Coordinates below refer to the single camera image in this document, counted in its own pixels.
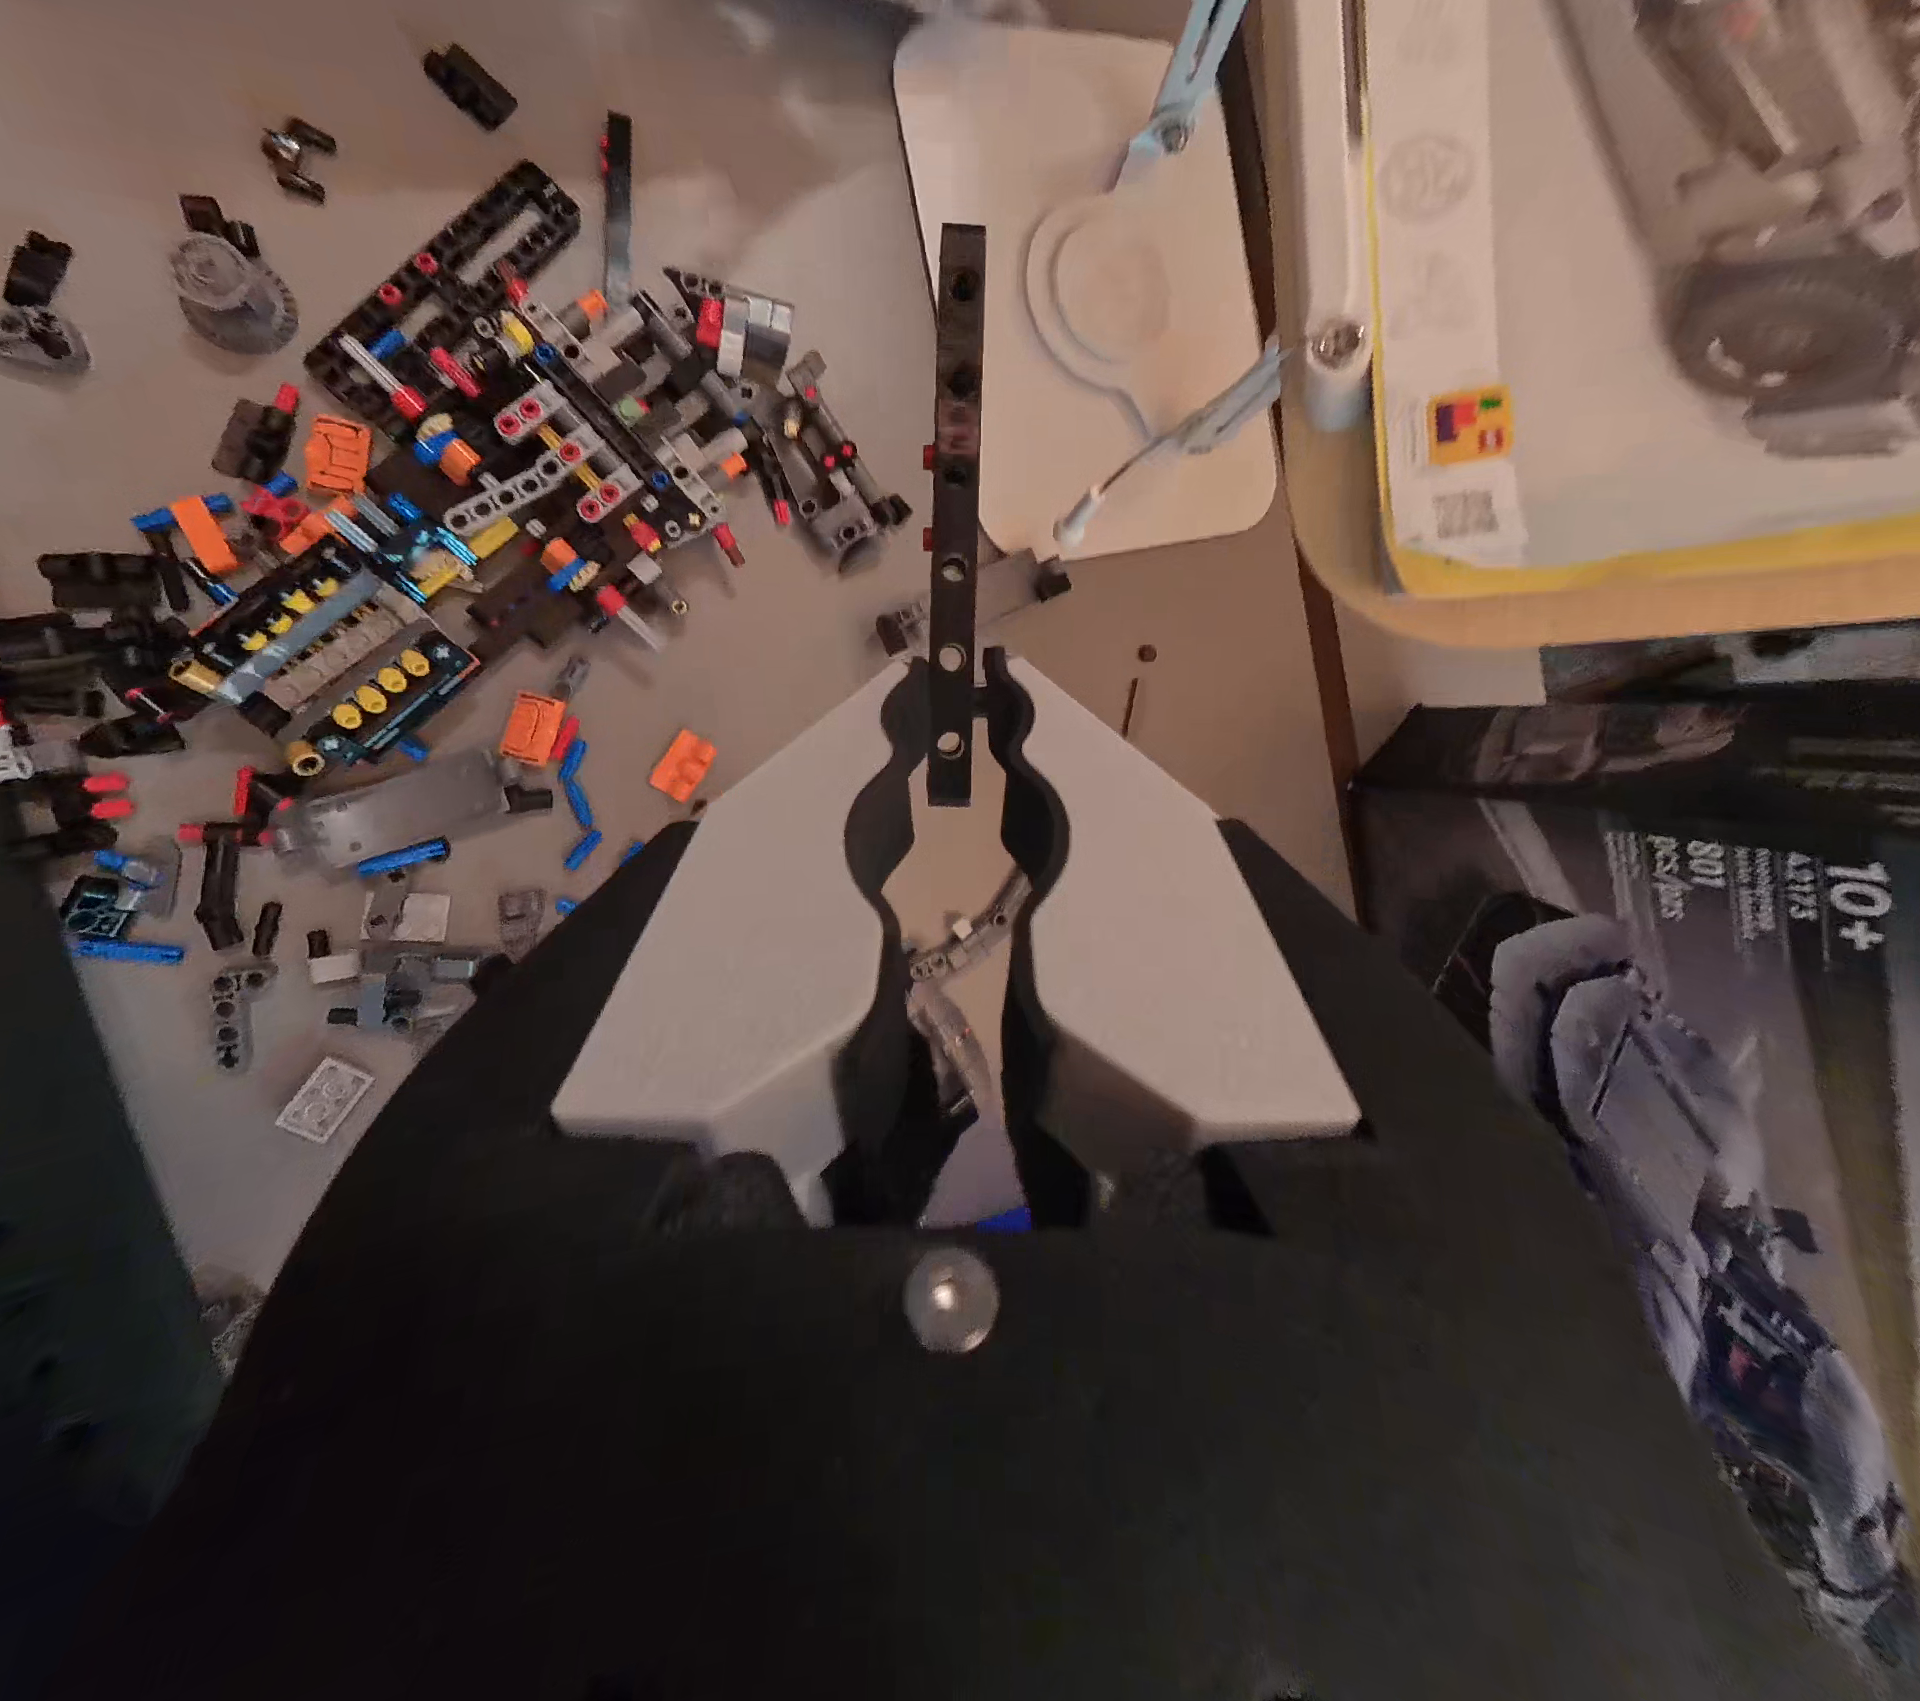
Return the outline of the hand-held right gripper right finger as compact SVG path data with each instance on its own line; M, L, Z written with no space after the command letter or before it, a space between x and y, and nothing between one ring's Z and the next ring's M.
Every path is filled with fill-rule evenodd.
M1000 1102L1038 1228L1101 1181L1181 1181L1219 1150L1363 1123L1224 820L1032 662L984 659L1000 840L1026 880Z

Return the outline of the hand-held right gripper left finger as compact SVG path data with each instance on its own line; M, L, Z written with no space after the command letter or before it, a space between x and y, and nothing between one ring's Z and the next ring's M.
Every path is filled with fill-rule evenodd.
M884 891L927 743L927 664L890 662L708 807L549 1106L562 1134L764 1157L837 1222L922 1217L943 1114Z

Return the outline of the lego subassembly with curved panel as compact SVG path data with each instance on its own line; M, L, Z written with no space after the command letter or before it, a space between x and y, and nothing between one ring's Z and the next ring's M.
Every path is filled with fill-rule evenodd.
M871 475L828 403L820 350L796 348L794 307L708 276L668 270L668 280L692 315L693 356L732 391L736 457L760 481L775 522L798 522L844 576L873 567L913 511ZM1063 599L1074 586L1059 557L1032 550L981 554L974 579L974 623L981 631ZM887 656L924 655L929 615L927 594L877 615L880 649Z

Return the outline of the black lego beam with holes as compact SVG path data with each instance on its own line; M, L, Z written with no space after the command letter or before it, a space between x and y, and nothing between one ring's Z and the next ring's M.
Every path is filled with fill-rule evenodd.
M924 787L934 809L966 809L974 793L987 231L946 223L936 259Z

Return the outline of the black lego frame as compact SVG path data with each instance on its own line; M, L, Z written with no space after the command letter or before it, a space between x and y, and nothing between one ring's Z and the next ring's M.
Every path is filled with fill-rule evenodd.
M532 160L516 162L409 248L306 350L328 408L392 434L460 384L458 358L479 325L513 308L509 282L533 282L581 231L581 206Z

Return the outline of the loose grey curved lego panel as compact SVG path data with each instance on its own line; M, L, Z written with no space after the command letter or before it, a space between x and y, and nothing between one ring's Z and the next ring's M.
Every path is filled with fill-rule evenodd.
M263 843L282 856L344 872L429 840L554 809L555 789L509 774L484 749L433 756L393 776L282 807Z

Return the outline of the lego set box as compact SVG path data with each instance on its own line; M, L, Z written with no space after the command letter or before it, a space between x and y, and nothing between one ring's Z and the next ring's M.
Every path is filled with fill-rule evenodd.
M1916 1697L1916 681L1408 707L1355 896L1555 1137L1802 1611Z

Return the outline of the scattered loose lego pieces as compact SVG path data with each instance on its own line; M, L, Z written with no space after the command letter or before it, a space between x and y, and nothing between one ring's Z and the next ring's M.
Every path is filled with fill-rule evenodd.
M241 160L251 93L212 83L212 56L143 56L104 38L4 40L4 572L39 599L4 615L4 867L47 875L73 966L108 991L185 1114L272 1114L278 1148L329 1148L382 1076L449 1030L473 988L530 950L542 899L499 906L473 945L448 941L461 906L448 877L461 840L429 840L336 872L265 845L273 814L433 756L495 754L522 688L568 701L549 763L499 765L554 787L578 824L575 870L599 843L578 763L581 632L518 647L419 730L424 756L289 785L228 713L173 736L129 713L166 661L278 526L297 521L306 475L345 489L365 453L336 461L307 433L328 401L303 356L399 259L519 160L581 206L588 176L622 186L627 129L588 155L584 110L519 110L488 153L475 129L425 105L419 83L323 97L348 129L265 123ZM275 354L223 353L179 315L169 254L189 233L260 259L297 300ZM554 265L540 303L565 304Z

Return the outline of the lego instruction booklet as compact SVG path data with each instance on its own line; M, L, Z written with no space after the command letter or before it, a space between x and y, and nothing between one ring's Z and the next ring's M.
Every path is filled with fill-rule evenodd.
M1382 570L1916 554L1916 0L1359 0Z

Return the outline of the grey lego gear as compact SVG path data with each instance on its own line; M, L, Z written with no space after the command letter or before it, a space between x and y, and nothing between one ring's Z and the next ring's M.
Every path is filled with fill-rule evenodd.
M204 343L245 356L275 354L297 334L297 300L260 259L220 235L189 233L166 260L176 304Z

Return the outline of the white book stand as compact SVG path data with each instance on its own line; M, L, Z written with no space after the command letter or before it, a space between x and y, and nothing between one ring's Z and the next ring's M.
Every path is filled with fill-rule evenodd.
M1460 647L1916 617L1916 554L1491 599L1379 562L1362 0L1191 0L1173 45L946 18L894 62L924 253L986 229L977 522L1095 558L1252 528Z

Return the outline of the black perforated mat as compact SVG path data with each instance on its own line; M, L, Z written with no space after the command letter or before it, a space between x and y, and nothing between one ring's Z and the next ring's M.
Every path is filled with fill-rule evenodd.
M4 1606L79 1584L143 1528L220 1391L54 905L4 867Z

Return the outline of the grey lego cylinder bracket assembly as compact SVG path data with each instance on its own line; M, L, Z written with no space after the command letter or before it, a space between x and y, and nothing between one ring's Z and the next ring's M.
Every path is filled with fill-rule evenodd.
M926 1048L939 1115L966 1125L993 1089L991 1065L969 1018L936 977L915 977L909 982L905 1013Z

